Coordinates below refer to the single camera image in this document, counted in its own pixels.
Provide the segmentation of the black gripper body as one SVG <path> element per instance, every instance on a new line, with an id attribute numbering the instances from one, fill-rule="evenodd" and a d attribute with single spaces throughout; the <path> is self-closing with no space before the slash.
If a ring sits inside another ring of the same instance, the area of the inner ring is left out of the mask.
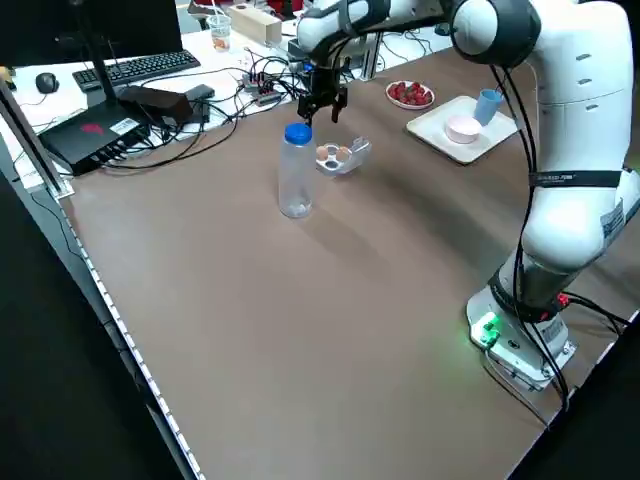
<path id="1" fill-rule="evenodd" d="M 303 75 L 304 98 L 311 103 L 333 103 L 346 95 L 340 72 L 332 67 L 314 66 Z"/>

